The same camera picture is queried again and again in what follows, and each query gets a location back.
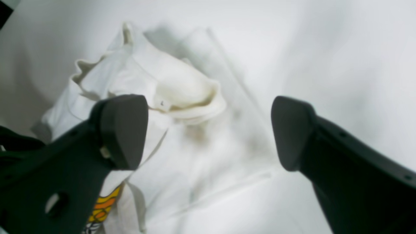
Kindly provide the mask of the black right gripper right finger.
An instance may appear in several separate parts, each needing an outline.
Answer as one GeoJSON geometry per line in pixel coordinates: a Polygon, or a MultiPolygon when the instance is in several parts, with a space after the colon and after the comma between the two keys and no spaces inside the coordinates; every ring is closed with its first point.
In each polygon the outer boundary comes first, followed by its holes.
{"type": "Polygon", "coordinates": [[[415,171],[383,156],[312,105],[277,96],[271,122],[283,168],[313,185],[334,234],[414,234],[415,171]]]}

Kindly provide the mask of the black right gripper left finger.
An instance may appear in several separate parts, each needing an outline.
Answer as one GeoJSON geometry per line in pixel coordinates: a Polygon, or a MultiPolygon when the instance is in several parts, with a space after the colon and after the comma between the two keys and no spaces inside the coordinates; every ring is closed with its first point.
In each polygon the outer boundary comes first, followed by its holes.
{"type": "Polygon", "coordinates": [[[80,234],[108,174],[138,168],[147,125],[146,98],[121,95],[48,145],[1,127],[1,228],[80,234]]]}

